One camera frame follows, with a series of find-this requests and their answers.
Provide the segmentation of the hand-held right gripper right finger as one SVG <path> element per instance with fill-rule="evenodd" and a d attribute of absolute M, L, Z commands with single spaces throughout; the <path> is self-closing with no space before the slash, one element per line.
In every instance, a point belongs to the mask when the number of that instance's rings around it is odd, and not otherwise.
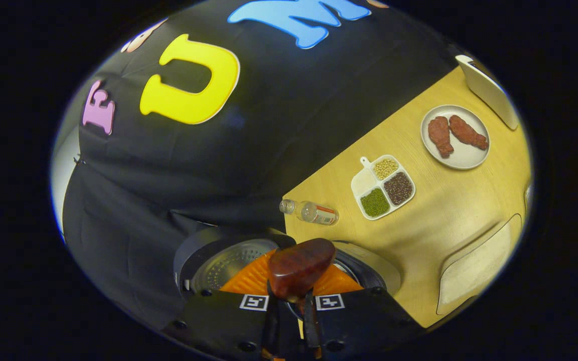
<path fill-rule="evenodd" d="M 426 329 L 383 286 L 363 288 L 331 265 L 303 305 L 304 336 L 321 360 L 394 360 Z"/>

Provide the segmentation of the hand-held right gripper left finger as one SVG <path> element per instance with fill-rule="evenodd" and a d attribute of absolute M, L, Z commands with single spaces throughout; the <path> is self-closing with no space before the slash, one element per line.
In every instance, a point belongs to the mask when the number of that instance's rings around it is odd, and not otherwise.
<path fill-rule="evenodd" d="M 267 288 L 267 263 L 274 253 L 257 257 L 220 288 L 188 292 L 183 311 L 163 334 L 210 359 L 273 359 L 279 315 Z"/>

